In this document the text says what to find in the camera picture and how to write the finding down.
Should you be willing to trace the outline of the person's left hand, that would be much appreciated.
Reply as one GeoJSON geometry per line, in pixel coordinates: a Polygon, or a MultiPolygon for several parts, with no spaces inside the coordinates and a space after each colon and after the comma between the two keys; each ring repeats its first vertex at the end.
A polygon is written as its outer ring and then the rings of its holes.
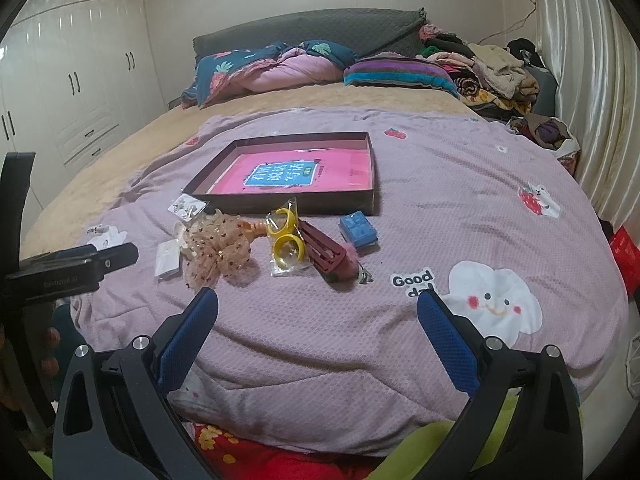
{"type": "Polygon", "coordinates": [[[60,370],[53,351],[60,337],[53,328],[1,331],[1,404],[20,412],[30,438],[44,442],[55,422],[52,380],[60,370]]]}

